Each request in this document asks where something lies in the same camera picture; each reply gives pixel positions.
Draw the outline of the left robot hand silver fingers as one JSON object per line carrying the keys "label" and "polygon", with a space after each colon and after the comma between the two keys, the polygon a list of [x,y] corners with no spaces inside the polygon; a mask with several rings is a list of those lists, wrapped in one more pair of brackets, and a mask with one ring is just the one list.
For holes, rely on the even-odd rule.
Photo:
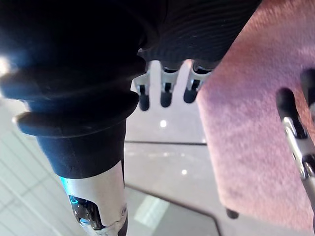
{"label": "left robot hand silver fingers", "polygon": [[295,229],[315,226],[315,132],[298,114],[315,104],[314,73],[233,92],[223,148],[228,207]]}

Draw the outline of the right robot hand black cloth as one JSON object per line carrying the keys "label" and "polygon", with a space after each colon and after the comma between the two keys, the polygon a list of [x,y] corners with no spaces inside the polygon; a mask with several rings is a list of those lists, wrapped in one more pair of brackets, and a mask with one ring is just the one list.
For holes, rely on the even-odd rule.
{"label": "right robot hand black cloth", "polygon": [[75,219],[92,236],[124,236],[126,119],[149,109],[150,63],[160,62],[160,103],[172,101],[192,60],[192,103],[254,14],[258,0],[3,0],[0,92],[26,111],[60,177]]}

